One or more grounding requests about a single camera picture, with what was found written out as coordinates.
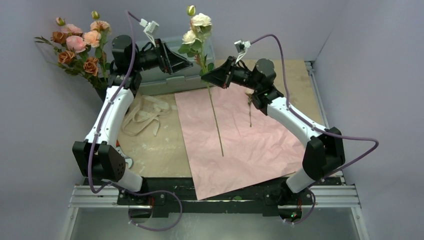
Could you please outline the beige printed ribbon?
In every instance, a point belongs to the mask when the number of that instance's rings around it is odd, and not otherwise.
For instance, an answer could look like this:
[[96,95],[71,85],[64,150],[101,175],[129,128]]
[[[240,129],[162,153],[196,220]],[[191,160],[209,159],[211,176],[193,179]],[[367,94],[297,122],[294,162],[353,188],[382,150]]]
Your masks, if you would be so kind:
[[[165,118],[175,110],[177,110],[175,104],[170,104],[153,96],[142,95],[137,105],[123,119],[121,130],[124,134],[135,137],[153,123],[152,134],[157,136],[161,126],[160,118]],[[136,131],[131,131],[127,129],[127,126],[131,123],[141,124],[141,127]]]

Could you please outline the purple wrapping paper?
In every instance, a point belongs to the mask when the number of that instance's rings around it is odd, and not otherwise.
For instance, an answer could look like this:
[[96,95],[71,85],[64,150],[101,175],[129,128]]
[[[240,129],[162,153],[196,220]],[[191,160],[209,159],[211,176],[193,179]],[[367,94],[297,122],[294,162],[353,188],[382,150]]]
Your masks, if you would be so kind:
[[282,124],[251,107],[245,88],[175,95],[196,197],[203,200],[298,171],[304,147]]

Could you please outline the peach rose stem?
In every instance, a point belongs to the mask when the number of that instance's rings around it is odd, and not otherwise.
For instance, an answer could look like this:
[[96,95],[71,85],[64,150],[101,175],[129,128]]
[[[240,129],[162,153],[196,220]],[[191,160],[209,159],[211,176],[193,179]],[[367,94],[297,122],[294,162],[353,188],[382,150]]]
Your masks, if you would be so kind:
[[92,11],[91,17],[93,22],[90,24],[90,31],[83,34],[83,40],[88,49],[94,50],[94,55],[84,59],[84,77],[94,88],[102,89],[106,87],[110,76],[110,63],[104,48],[108,42],[111,27],[108,22],[100,20],[100,14],[97,11]]

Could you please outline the pink rose stem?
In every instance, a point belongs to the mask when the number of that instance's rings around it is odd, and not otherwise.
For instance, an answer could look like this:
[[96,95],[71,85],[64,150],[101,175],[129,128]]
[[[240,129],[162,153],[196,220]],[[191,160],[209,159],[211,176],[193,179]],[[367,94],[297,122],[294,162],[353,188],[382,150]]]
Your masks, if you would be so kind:
[[87,44],[83,39],[83,31],[74,24],[66,23],[61,17],[55,19],[60,31],[52,33],[51,39],[58,44],[66,45],[68,50],[79,54],[87,50]]

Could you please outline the white carnation stem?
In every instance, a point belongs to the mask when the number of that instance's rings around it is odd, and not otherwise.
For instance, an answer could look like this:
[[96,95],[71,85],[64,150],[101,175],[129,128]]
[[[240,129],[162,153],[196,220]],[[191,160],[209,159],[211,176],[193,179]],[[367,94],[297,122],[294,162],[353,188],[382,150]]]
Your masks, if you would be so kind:
[[214,64],[207,61],[206,43],[212,35],[213,23],[211,17],[197,12],[194,5],[188,5],[186,14],[189,17],[189,30],[182,36],[182,44],[178,49],[180,54],[194,58],[200,67],[202,77],[214,69]]

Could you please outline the brown rose stem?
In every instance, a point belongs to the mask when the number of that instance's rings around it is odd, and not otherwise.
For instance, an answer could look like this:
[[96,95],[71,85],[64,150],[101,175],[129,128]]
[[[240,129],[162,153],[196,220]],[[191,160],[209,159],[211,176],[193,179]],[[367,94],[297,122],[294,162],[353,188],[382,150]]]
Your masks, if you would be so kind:
[[52,47],[53,53],[57,57],[57,60],[53,63],[53,65],[64,70],[64,72],[68,75],[80,76],[86,79],[84,76],[83,64],[85,58],[87,58],[88,56],[92,56],[89,54],[89,51],[91,50],[90,48],[86,46],[86,51],[82,53],[75,53],[73,50],[67,49],[65,44],[61,45],[59,43],[54,42],[52,40],[52,35],[50,39],[44,38],[43,36],[36,36],[34,38],[34,42],[38,44],[47,44],[48,46]]

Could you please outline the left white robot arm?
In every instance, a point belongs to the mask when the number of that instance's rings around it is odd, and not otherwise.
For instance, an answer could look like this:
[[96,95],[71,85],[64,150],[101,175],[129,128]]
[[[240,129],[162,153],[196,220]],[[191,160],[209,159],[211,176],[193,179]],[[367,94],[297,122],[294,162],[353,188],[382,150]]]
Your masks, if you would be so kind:
[[74,142],[72,153],[90,185],[94,180],[111,182],[130,191],[130,199],[142,205],[148,201],[149,191],[143,187],[145,180],[129,170],[116,149],[119,128],[138,92],[142,71],[158,68],[171,75],[193,63],[159,38],[138,48],[130,36],[119,35],[111,44],[113,61],[101,111],[85,139]]

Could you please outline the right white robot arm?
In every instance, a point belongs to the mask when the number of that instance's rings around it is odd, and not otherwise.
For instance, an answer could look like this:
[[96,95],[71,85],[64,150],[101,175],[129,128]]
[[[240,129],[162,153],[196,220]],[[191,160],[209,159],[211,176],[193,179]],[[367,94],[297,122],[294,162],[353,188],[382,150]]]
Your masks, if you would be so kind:
[[250,70],[230,56],[223,65],[204,73],[201,79],[222,89],[237,84],[253,90],[255,108],[282,124],[302,143],[305,148],[302,167],[282,183],[280,191],[282,200],[292,204],[300,198],[301,191],[332,175],[346,159],[340,130],[325,128],[298,112],[275,87],[276,76],[271,60],[262,58]]

